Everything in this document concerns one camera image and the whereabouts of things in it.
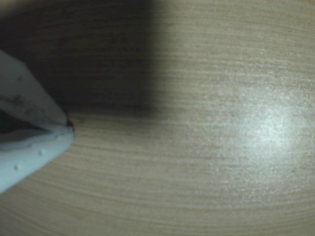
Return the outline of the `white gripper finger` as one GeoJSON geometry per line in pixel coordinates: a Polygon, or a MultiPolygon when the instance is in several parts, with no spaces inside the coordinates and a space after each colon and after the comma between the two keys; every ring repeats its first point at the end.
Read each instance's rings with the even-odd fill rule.
{"type": "Polygon", "coordinates": [[[65,126],[67,116],[27,66],[0,52],[0,109],[35,126],[65,126]]]}
{"type": "Polygon", "coordinates": [[[69,126],[56,131],[27,129],[0,136],[0,192],[4,193],[63,154],[73,144],[69,126]]]}

